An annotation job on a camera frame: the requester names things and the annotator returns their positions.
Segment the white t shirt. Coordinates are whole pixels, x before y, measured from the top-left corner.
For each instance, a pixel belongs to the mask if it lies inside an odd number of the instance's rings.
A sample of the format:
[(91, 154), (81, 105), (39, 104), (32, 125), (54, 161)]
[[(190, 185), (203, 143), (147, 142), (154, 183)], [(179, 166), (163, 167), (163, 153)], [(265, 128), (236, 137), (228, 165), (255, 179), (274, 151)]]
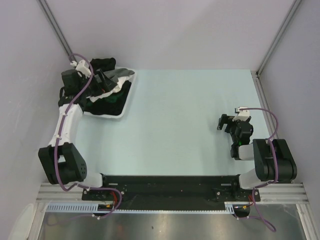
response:
[(120, 90), (123, 88), (123, 85), (126, 81), (132, 80), (134, 75), (130, 76), (122, 76), (117, 79), (117, 83), (115, 87), (112, 90), (108, 90), (106, 93), (100, 94), (98, 96), (90, 96), (87, 97), (91, 102), (96, 102), (99, 99), (107, 98), (112, 94), (120, 92)]

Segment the dark grey t shirt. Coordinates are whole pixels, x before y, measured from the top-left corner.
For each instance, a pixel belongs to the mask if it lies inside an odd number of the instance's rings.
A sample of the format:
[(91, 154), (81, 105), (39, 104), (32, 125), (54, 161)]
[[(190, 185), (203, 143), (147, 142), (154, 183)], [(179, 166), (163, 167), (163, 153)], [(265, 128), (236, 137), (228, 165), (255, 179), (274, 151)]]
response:
[(112, 80), (113, 82), (117, 83), (118, 78), (121, 77), (128, 77), (134, 75), (135, 72), (133, 70), (127, 69), (127, 68), (118, 68), (110, 71), (105, 71), (104, 75)]

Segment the white plastic laundry bin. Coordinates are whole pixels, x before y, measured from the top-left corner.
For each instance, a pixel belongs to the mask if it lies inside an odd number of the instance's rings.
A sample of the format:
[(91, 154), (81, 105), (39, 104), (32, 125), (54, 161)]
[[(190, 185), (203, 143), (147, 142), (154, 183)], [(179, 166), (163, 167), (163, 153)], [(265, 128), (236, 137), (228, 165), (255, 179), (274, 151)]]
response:
[(135, 69), (128, 69), (135, 72), (133, 79), (126, 81), (120, 92), (113, 93), (109, 97), (98, 99), (95, 102), (90, 101), (84, 110), (85, 115), (105, 119), (120, 119), (125, 114), (132, 100), (138, 76)]

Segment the black t shirt pile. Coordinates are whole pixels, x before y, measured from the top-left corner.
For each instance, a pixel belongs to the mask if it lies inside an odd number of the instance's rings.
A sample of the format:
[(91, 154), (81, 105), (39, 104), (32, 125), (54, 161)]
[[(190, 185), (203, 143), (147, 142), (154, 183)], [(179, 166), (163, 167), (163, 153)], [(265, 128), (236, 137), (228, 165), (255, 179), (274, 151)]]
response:
[(89, 63), (82, 59), (71, 65), (73, 69), (61, 73), (58, 106), (62, 111), (77, 105), (82, 113), (93, 116), (118, 117), (124, 112), (134, 70), (117, 68), (113, 57), (93, 58)]

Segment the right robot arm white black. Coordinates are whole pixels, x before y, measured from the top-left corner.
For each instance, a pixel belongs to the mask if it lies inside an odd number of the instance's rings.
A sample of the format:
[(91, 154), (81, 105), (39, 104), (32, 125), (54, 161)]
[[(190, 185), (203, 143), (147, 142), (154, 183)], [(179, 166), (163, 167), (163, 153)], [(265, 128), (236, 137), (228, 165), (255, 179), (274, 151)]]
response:
[(236, 161), (252, 161), (254, 168), (238, 176), (238, 182), (230, 188), (231, 196), (242, 201), (249, 190), (278, 182), (290, 182), (297, 176), (297, 165), (285, 139), (251, 139), (254, 127), (249, 114), (237, 116), (222, 114), (217, 129), (231, 137), (230, 156)]

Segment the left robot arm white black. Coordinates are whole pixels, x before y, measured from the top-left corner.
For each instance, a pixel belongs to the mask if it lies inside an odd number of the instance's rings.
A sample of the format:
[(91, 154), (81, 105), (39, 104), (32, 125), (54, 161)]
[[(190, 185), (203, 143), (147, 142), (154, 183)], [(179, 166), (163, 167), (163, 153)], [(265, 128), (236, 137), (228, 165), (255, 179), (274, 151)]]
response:
[(59, 118), (55, 132), (48, 146), (38, 150), (38, 157), (45, 175), (52, 185), (78, 185), (93, 188), (93, 194), (100, 200), (110, 196), (111, 188), (103, 183), (103, 175), (88, 170), (85, 159), (75, 146), (79, 122), (87, 104), (86, 95), (81, 92), (89, 78), (70, 69), (61, 73), (64, 87), (59, 95)]

